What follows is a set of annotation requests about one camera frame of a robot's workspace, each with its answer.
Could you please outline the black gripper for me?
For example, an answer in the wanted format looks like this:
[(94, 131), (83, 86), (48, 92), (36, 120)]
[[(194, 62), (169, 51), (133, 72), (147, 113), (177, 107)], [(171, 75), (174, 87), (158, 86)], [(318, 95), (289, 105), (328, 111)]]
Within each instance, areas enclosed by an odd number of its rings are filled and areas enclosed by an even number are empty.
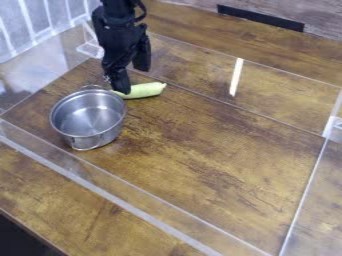
[(95, 34), (99, 45), (105, 50), (102, 66), (107, 72), (111, 87), (115, 91), (129, 95), (131, 82), (127, 65), (134, 64), (139, 71), (149, 72), (151, 68), (151, 43), (146, 33), (145, 23), (123, 26), (107, 24), (103, 19), (94, 20)]

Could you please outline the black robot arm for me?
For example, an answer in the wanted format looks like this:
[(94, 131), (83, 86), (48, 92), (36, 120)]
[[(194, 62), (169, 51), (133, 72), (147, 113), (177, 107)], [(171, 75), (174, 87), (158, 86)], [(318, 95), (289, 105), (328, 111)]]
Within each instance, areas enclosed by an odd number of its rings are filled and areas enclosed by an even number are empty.
[(102, 67), (105, 78), (115, 91), (131, 93), (129, 64), (149, 72), (151, 43), (147, 35), (147, 8), (142, 0), (101, 0), (93, 11), (93, 24), (101, 47), (105, 50)]

